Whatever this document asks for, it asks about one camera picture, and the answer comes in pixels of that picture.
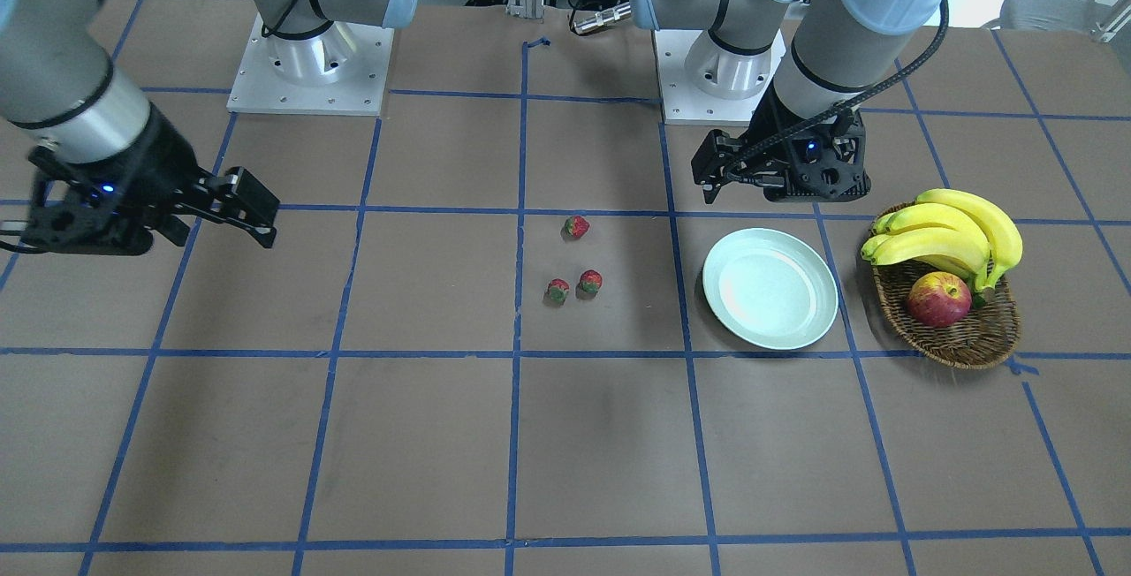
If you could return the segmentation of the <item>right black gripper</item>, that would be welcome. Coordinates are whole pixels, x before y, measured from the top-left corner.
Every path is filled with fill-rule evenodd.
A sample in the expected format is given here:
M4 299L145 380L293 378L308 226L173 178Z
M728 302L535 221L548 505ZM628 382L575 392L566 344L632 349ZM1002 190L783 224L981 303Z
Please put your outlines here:
M143 255L159 233L185 246L182 215L227 224L275 246L280 201L250 171L207 172L158 108L139 138L106 160L68 163L38 145L23 243L41 253Z

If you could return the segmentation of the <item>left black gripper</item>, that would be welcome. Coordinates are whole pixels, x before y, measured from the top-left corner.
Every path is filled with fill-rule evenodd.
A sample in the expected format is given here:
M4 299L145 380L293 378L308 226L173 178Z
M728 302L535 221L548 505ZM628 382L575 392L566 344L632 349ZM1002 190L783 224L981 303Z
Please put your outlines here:
M864 167L866 129L854 108L810 124L776 102L756 109L739 137L713 129L691 158L703 204L723 186L752 184L771 203L849 203L871 194Z

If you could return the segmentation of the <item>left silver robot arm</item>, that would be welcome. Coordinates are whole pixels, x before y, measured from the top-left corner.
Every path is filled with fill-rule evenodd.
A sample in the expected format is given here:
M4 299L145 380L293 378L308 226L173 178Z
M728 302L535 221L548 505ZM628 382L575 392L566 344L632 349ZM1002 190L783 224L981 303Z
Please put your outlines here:
M795 0L629 0L646 31L698 31L699 84L722 62L771 53ZM713 130L691 161L713 204L724 186L746 183L772 203L848 203L871 190L861 102L916 72L936 53L948 0L809 0L787 52L740 136Z

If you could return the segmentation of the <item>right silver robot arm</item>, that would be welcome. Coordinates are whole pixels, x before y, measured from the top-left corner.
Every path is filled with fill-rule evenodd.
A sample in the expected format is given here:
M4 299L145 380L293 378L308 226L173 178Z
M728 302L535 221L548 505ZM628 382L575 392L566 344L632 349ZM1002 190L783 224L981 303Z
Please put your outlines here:
M105 0L3 0L5 121L34 141L26 217L3 222L12 253L141 255L185 246L187 216L274 246L278 197L250 171L215 174L94 41ZM392 31L418 0L254 0L228 108L247 113L375 117Z

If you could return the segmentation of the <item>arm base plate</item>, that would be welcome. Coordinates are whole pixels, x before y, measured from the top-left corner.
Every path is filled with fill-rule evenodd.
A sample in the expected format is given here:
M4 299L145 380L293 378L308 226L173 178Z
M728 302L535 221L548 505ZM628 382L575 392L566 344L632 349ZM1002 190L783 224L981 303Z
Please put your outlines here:
M666 124L746 126L786 53L782 33L753 55L720 49L703 31L657 31L653 43Z
M380 117L391 66L390 28L335 23L322 35L262 35L254 18L227 109L278 117Z

